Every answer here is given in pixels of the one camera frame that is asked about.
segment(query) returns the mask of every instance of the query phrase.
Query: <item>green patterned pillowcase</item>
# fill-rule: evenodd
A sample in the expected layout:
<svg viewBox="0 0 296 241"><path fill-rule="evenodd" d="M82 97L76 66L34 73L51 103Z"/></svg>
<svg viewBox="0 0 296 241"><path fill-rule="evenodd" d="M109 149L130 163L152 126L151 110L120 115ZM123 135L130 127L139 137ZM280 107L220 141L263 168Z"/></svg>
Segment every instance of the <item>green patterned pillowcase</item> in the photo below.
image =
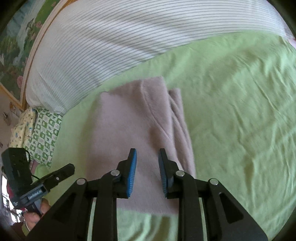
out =
<svg viewBox="0 0 296 241"><path fill-rule="evenodd" d="M46 109L36 108L38 118L32 136L25 149L27 149L32 159L51 166L54 144L59 134L62 116L49 112Z"/></svg>

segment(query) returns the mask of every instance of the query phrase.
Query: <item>framed picture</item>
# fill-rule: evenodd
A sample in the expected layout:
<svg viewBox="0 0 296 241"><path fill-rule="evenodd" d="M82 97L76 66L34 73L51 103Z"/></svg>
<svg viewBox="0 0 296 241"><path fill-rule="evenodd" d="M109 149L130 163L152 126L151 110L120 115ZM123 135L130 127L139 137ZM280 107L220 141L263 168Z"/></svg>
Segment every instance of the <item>framed picture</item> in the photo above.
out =
<svg viewBox="0 0 296 241"><path fill-rule="evenodd" d="M0 90L20 110L27 107L26 82L41 39L35 40L59 1L27 0L0 33Z"/></svg>

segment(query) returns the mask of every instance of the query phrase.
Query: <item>pink fleece blanket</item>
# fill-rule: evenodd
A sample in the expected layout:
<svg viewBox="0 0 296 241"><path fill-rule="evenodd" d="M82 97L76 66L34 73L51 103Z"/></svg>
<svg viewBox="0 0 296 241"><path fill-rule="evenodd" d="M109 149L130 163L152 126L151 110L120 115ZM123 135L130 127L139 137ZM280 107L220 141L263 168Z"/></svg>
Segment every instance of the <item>pink fleece blanket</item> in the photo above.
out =
<svg viewBox="0 0 296 241"><path fill-rule="evenodd" d="M179 89L167 90L162 77L136 80L98 97L87 179L115 169L137 150L133 193L118 207L145 213L178 213L178 201L164 197L158 152L165 148L179 169L195 177L191 140Z"/></svg>

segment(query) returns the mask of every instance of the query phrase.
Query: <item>patterned pillow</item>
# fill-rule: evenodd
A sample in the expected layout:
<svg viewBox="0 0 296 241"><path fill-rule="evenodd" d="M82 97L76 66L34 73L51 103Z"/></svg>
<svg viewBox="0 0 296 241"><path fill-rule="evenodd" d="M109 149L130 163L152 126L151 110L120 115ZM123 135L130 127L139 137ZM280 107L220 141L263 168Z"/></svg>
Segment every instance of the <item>patterned pillow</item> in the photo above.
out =
<svg viewBox="0 0 296 241"><path fill-rule="evenodd" d="M19 123L25 125L25 136L23 147L27 145L29 138L32 136L35 126L36 110L29 108L21 114Z"/></svg>
<svg viewBox="0 0 296 241"><path fill-rule="evenodd" d="M62 116L51 113L46 109L36 108L38 117L33 135L25 146L31 158L50 167L54 151L54 144L59 134Z"/></svg>
<svg viewBox="0 0 296 241"><path fill-rule="evenodd" d="M9 147L22 148L24 143L25 125L20 124L12 128Z"/></svg>

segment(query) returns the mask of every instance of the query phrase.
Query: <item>human hand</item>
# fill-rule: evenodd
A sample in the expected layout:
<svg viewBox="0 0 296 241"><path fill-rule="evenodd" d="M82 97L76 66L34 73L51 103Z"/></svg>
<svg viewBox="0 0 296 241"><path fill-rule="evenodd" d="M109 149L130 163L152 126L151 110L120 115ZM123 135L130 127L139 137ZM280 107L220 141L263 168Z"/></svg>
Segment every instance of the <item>human hand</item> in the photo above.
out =
<svg viewBox="0 0 296 241"><path fill-rule="evenodd" d="M40 211L42 214L41 217L43 217L49 209L50 209L50 205L48 204L48 201L45 198L42 198L42 202L40 206ZM38 221L40 220L40 217L37 213L26 212L24 213L24 219L30 231L35 227L36 223L38 223Z"/></svg>

